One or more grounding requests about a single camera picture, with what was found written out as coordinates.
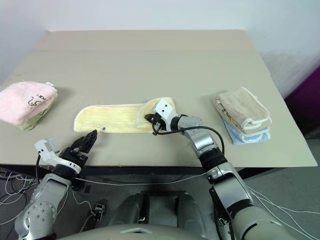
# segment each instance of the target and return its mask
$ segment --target green towel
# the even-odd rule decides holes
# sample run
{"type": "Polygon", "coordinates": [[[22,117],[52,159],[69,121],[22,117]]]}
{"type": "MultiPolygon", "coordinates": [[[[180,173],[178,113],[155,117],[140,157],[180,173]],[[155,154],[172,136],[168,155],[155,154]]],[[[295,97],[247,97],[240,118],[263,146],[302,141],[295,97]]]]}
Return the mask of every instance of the green towel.
{"type": "Polygon", "coordinates": [[[30,118],[27,122],[25,122],[24,124],[21,124],[19,126],[17,126],[19,129],[21,129],[22,131],[24,130],[31,130],[33,129],[38,120],[40,118],[42,118],[44,115],[46,115],[46,113],[49,111],[49,109],[51,108],[52,104],[54,104],[54,102],[56,101],[56,98],[52,101],[52,103],[48,106],[48,108],[46,110],[44,110],[43,112],[40,112],[39,114],[35,115],[34,117],[30,118]]]}

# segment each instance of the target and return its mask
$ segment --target stack of towels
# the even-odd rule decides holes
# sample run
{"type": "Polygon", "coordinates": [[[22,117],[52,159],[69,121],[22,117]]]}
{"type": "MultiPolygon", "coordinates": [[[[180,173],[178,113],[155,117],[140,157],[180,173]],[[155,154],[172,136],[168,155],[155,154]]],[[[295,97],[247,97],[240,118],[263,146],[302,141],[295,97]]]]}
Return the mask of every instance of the stack of towels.
{"type": "Polygon", "coordinates": [[[58,96],[57,89],[47,82],[22,81],[0,92],[0,120],[31,130],[50,109],[58,96]]]}
{"type": "Polygon", "coordinates": [[[234,145],[270,139],[269,111],[245,87],[218,94],[213,104],[223,118],[234,145]]]}

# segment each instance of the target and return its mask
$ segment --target pink towel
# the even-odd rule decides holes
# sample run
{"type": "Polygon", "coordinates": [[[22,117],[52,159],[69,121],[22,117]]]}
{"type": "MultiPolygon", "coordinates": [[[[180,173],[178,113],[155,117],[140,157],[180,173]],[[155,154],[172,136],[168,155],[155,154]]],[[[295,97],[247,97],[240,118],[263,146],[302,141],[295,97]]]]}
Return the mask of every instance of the pink towel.
{"type": "Polygon", "coordinates": [[[11,84],[0,92],[0,120],[22,125],[46,110],[57,95],[49,84],[34,81],[11,84]]]}

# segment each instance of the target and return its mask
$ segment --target table surface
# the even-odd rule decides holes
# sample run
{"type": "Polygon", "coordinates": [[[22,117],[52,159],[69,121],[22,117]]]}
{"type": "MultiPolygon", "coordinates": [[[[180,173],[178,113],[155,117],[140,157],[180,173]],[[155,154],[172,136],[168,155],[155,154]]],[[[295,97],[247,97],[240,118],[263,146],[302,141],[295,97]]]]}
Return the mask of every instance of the table surface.
{"type": "MultiPolygon", "coordinates": [[[[172,97],[179,114],[218,130],[235,167],[316,166],[307,143],[250,39],[241,30],[50,32],[1,86],[51,82],[58,99],[30,131],[0,122],[0,163],[34,165],[34,143],[53,137],[60,149],[84,134],[73,131],[89,105],[145,103],[172,97]],[[271,139],[232,145],[213,106],[214,95],[244,86],[268,108],[271,139]]],[[[190,166],[200,162],[180,134],[99,133],[91,166],[190,166]]]]}

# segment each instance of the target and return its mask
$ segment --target table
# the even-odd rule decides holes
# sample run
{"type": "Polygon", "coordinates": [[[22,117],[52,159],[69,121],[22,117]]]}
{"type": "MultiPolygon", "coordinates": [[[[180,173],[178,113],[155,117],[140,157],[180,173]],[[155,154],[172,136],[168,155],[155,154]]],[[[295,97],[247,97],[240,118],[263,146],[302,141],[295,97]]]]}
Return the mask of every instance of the table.
{"type": "MultiPolygon", "coordinates": [[[[86,106],[145,103],[158,97],[172,97],[179,114],[201,117],[205,126],[218,130],[225,156],[235,167],[256,174],[317,165],[263,60],[241,30],[49,32],[1,90],[20,81],[51,82],[58,99],[31,131],[0,122],[0,164],[6,167],[34,165],[34,143],[40,139],[53,137],[63,149],[85,135],[74,132],[73,123],[86,106]],[[268,108],[269,141],[232,145],[212,98],[241,86],[268,108]]],[[[92,170],[202,171],[187,138],[179,134],[99,133],[88,156],[92,170]]]]}

